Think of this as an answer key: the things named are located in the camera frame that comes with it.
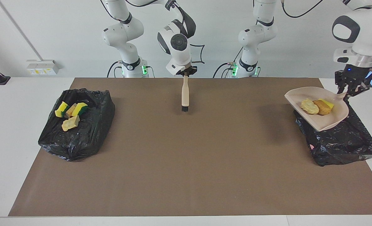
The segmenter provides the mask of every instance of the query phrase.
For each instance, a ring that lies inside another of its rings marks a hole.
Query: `yellow sponge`
[[[60,104],[57,110],[55,110],[56,117],[63,118],[64,114],[70,107],[64,101]]]
[[[71,116],[81,116],[88,109],[86,103],[78,103]]]

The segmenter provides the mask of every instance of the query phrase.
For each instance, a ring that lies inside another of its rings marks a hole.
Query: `green indicator light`
[[[147,73],[148,73],[148,71],[147,71],[147,69],[145,68],[145,66],[143,66],[143,73],[144,73],[144,74],[147,74]]]
[[[233,76],[237,75],[238,69],[239,69],[239,67],[237,65],[233,68],[233,71],[232,71]]]

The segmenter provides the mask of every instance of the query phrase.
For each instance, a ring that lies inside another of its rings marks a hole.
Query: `black garbage bag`
[[[319,166],[343,165],[372,159],[372,137],[358,115],[349,115],[332,129],[315,130],[296,110],[296,123],[306,137],[311,155]]]
[[[55,116],[62,101],[69,106],[84,102],[87,111],[80,116],[78,127],[64,132],[62,123],[65,118]],[[89,91],[86,89],[66,90],[56,101],[38,144],[48,153],[67,161],[74,161],[96,154],[108,135],[115,105],[109,91]]]

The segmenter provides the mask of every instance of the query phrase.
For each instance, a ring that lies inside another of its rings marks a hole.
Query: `electrical outlet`
[[[45,71],[46,64],[38,64],[36,66],[36,70],[39,73],[39,75],[48,75],[48,73]]]
[[[59,72],[58,66],[53,60],[27,60],[30,63],[27,70],[31,75],[57,75]]]
[[[55,63],[47,64],[44,69],[48,75],[57,75],[59,72],[59,68]]]
[[[36,70],[36,66],[36,63],[31,63],[30,65],[28,65],[27,71],[30,75],[39,75],[39,72]]]

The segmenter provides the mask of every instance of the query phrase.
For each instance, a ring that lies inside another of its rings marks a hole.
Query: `pink dustpan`
[[[285,94],[285,98],[292,107],[317,131],[329,130],[348,117],[349,108],[343,100],[346,93],[335,94],[320,87],[302,87],[293,89]],[[300,104],[305,99],[318,100],[325,99],[335,106],[331,113],[326,116],[310,115],[300,108]]]

